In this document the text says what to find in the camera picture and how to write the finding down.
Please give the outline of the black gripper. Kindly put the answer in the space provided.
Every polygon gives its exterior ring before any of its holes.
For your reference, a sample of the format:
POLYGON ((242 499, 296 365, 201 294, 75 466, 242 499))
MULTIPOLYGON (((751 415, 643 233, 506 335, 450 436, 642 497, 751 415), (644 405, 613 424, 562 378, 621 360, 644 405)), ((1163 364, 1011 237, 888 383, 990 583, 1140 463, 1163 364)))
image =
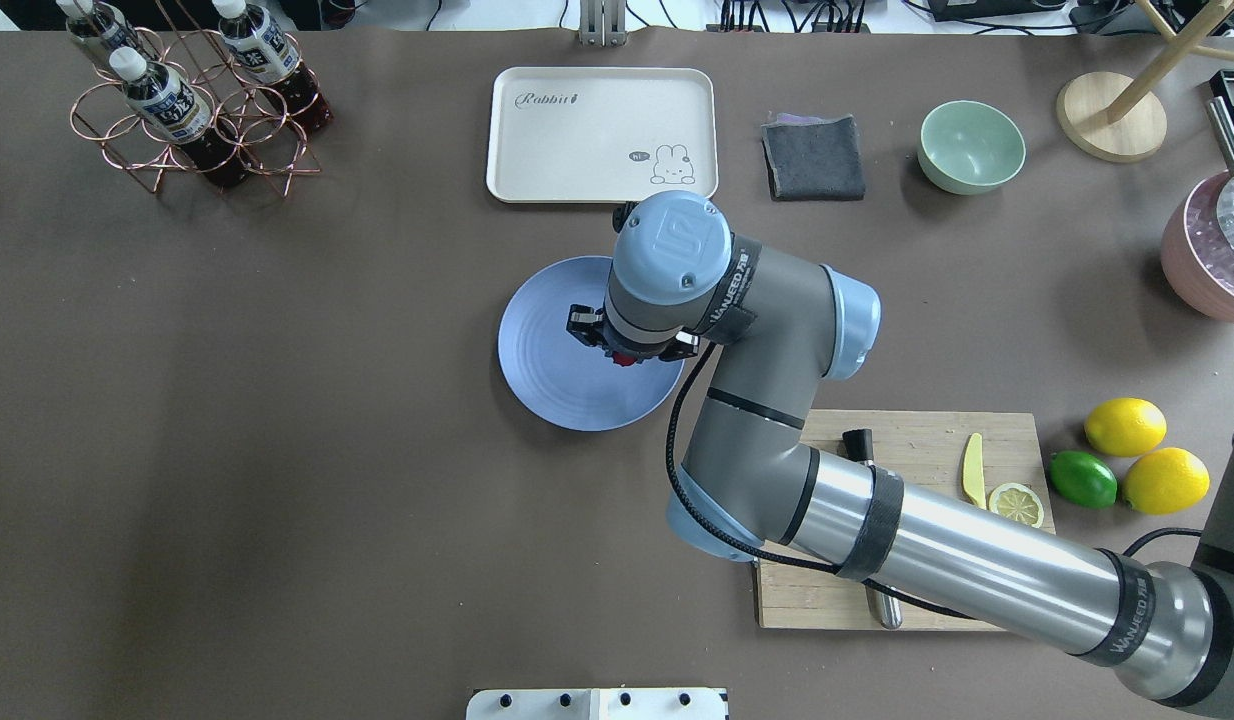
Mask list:
POLYGON ((598 347, 611 357, 613 351, 645 359, 673 363, 698 354, 698 337, 685 331, 644 331, 627 324, 617 312, 603 306, 573 304, 568 310, 566 332, 587 347, 598 347))

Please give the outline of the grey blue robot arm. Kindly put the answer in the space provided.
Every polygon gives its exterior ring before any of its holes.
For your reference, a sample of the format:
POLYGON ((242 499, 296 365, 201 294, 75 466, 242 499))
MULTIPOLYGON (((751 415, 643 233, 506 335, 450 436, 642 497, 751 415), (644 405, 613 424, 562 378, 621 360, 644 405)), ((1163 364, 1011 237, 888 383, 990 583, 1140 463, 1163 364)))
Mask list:
POLYGON ((768 541, 793 547, 805 568, 1051 643, 1160 705, 1234 719, 1234 433, 1190 564, 1088 548, 801 441, 818 384, 851 377, 876 341, 872 287, 733 233, 691 191, 626 203, 615 228, 603 304, 573 306, 568 332, 619 366, 721 347, 686 462, 668 459, 710 538, 755 559, 768 541))

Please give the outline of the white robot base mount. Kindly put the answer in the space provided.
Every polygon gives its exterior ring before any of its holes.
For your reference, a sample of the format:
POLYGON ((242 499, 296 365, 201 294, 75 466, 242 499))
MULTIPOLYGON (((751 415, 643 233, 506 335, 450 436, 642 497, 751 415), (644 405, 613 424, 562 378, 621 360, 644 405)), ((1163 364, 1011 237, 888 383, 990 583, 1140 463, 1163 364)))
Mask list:
POLYGON ((726 689, 616 687, 485 689, 466 701, 466 719, 728 719, 726 689))

